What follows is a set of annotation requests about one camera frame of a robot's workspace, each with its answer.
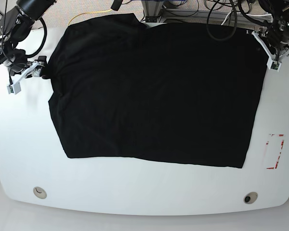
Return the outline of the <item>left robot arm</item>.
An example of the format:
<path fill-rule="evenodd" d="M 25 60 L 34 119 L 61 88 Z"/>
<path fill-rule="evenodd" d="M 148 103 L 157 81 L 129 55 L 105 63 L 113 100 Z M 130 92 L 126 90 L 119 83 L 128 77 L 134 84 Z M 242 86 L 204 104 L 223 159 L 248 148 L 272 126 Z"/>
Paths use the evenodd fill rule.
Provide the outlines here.
<path fill-rule="evenodd" d="M 289 0 L 260 0 L 259 5 L 271 14 L 271 22 L 259 21 L 247 15 L 241 6 L 241 1 L 237 2 L 240 13 L 263 29 L 258 34 L 264 40 L 270 53 L 275 55 L 275 61 L 278 61 L 284 49 L 283 45 L 289 44 Z"/>

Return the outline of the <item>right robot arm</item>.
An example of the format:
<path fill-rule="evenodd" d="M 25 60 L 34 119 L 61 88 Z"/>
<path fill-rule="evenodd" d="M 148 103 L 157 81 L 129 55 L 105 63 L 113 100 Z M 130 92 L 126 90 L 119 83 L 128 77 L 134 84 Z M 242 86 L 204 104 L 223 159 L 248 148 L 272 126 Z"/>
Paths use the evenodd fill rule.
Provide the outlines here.
<path fill-rule="evenodd" d="M 46 38 L 47 27 L 42 16 L 54 4 L 55 0 L 18 0 L 16 6 L 6 12 L 0 20 L 0 64 L 5 65 L 9 73 L 20 74 L 31 66 L 28 59 L 38 55 L 42 50 Z M 32 26 L 40 21 L 44 36 L 39 48 L 32 54 L 17 49 L 19 42 L 25 40 Z"/>

